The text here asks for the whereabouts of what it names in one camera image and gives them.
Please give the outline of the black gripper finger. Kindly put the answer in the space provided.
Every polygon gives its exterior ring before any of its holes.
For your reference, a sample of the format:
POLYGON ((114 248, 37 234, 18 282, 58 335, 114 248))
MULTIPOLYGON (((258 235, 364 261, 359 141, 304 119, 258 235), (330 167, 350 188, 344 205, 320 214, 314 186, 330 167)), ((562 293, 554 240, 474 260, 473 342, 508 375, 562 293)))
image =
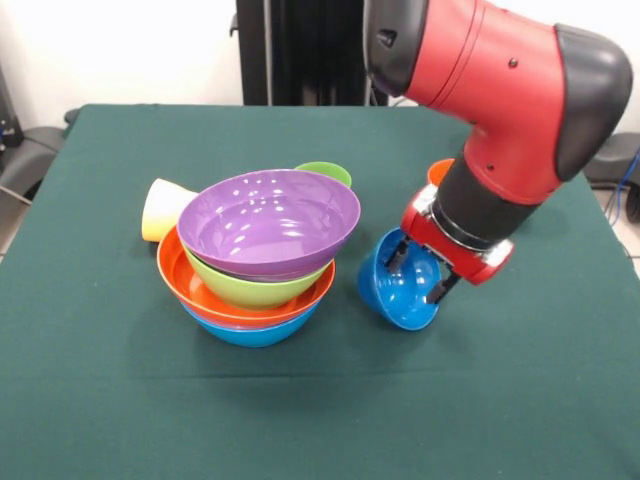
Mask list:
POLYGON ((385 267, 390 273, 396 273, 400 270, 407 257, 409 246, 410 238, 404 235, 385 263, 385 267))
POLYGON ((451 271, 447 278, 439 280, 426 297, 428 304, 437 305, 459 282, 461 277, 451 271))

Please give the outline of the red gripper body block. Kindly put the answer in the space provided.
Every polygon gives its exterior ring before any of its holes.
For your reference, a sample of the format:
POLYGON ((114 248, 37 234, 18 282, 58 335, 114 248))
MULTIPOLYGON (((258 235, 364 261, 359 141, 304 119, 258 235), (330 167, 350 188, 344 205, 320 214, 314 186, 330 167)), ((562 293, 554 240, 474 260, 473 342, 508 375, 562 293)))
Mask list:
POLYGON ((488 281, 510 260, 514 243, 506 239, 487 251, 475 251, 450 238, 432 213, 437 190, 435 185, 427 184, 416 193, 405 209, 401 229, 412 241, 445 261, 467 282, 479 285, 488 281))

